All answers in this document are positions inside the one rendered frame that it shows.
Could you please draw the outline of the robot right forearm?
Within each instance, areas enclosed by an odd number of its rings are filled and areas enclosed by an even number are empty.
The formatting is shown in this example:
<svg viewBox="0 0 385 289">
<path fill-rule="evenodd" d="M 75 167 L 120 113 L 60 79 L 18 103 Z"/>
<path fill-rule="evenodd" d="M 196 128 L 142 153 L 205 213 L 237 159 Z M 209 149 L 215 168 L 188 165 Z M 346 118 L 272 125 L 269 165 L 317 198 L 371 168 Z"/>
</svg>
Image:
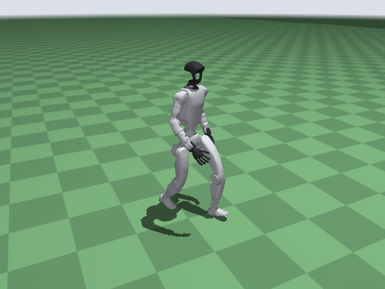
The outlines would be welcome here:
<svg viewBox="0 0 385 289">
<path fill-rule="evenodd" d="M 191 150 L 193 148 L 193 145 L 190 143 L 191 140 L 186 136 L 183 128 L 179 126 L 179 122 L 177 120 L 172 120 L 170 125 L 174 134 L 181 140 L 181 143 L 185 145 L 188 150 Z"/>
</svg>

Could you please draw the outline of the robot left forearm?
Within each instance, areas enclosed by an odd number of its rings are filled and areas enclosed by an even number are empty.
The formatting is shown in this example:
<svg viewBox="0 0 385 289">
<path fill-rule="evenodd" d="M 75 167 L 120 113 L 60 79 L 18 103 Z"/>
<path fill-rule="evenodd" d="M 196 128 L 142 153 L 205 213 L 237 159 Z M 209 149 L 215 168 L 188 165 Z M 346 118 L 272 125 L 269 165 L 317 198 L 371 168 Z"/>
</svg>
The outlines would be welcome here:
<svg viewBox="0 0 385 289">
<path fill-rule="evenodd" d="M 206 134 L 207 133 L 206 132 L 206 128 L 209 127 L 209 125 L 208 125 L 208 122 L 207 122 L 206 117 L 205 117 L 205 110 L 202 112 L 202 118 L 200 120 L 200 125 L 201 125 L 201 127 L 203 129 L 203 132 Z"/>
</svg>

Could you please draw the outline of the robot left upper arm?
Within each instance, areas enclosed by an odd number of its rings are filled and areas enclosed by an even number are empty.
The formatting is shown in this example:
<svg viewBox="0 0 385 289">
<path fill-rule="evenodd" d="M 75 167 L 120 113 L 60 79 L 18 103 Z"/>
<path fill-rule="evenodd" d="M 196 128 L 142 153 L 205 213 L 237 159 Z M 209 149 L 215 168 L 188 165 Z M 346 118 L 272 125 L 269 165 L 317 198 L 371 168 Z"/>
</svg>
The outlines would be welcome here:
<svg viewBox="0 0 385 289">
<path fill-rule="evenodd" d="M 200 85 L 200 86 L 202 86 L 202 85 Z M 203 86 L 202 86 L 203 87 Z M 206 88 L 206 87 L 203 87 L 204 88 L 204 90 L 205 90 L 205 96 L 207 95 L 207 93 L 208 93 L 208 89 Z M 203 108 L 203 111 L 204 111 L 204 108 Z"/>
</svg>

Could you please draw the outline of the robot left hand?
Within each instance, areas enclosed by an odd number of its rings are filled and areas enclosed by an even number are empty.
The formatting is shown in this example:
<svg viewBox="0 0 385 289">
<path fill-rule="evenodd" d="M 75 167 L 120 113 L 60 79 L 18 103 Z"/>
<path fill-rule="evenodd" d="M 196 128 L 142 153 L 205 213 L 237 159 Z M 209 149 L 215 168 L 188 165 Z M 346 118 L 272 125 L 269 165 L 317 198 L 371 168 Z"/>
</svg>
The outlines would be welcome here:
<svg viewBox="0 0 385 289">
<path fill-rule="evenodd" d="M 213 136 L 211 136 L 211 130 L 209 127 L 206 128 L 206 132 L 207 133 L 205 135 L 207 135 L 212 140 L 212 142 L 214 143 L 214 139 L 213 139 Z"/>
</svg>

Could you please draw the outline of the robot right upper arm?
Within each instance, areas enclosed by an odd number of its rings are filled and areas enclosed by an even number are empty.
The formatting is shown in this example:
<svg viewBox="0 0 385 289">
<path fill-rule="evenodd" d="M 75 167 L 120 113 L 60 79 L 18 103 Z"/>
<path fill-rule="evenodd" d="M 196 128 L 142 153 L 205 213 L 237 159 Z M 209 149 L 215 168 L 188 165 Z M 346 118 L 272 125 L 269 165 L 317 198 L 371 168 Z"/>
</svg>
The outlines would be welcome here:
<svg viewBox="0 0 385 289">
<path fill-rule="evenodd" d="M 180 126 L 180 121 L 177 118 L 182 111 L 183 104 L 187 100 L 187 94 L 188 93 L 185 91 L 180 91 L 180 92 L 175 93 L 175 95 L 173 97 L 173 108 L 171 111 L 169 124 L 172 120 L 177 120 L 179 122 L 179 126 Z"/>
</svg>

